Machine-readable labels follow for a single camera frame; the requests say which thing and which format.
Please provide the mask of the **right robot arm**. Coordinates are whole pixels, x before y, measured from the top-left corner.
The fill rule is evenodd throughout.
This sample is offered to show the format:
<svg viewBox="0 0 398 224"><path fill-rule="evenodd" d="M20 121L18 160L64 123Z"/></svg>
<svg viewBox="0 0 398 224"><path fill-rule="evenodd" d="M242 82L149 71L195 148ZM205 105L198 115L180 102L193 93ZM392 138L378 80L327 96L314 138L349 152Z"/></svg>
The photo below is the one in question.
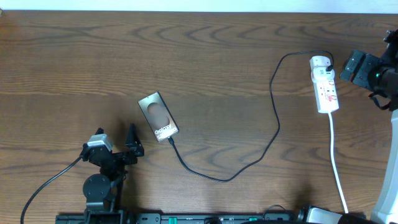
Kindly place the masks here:
<svg viewBox="0 0 398 224"><path fill-rule="evenodd" d="M313 205L299 210L297 221L302 223L397 223L397 31L389 30L383 39L386 51L375 57L359 50L352 51L344 64L340 78L367 89L369 99L380 110L391 112L392 139L384 181L378 200L369 218L350 213L335 162L335 150L330 159L343 212L331 212Z"/></svg>

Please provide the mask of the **white power strip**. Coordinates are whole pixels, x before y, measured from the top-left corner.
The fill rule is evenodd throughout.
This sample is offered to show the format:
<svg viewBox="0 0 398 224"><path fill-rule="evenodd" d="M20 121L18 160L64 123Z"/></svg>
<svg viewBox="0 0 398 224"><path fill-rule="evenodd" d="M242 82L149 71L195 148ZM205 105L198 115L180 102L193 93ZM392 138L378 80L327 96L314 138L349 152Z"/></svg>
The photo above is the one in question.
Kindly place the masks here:
<svg viewBox="0 0 398 224"><path fill-rule="evenodd" d="M319 113L327 114L339 109L334 77L334 70L328 72L326 67L317 67L311 72Z"/></svg>

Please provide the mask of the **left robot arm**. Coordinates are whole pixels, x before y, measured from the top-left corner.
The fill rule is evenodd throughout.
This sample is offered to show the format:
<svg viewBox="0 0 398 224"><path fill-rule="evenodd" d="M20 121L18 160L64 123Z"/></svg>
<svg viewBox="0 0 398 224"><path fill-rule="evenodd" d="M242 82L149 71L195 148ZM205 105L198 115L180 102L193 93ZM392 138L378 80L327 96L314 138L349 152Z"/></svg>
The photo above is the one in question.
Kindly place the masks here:
<svg viewBox="0 0 398 224"><path fill-rule="evenodd" d="M126 166L137 163L144 148L135 124L130 124L124 152L113 152L113 144L102 128L83 145L81 159L99 167L99 173L83 184L86 197L85 223L135 223L134 215L120 206Z"/></svg>

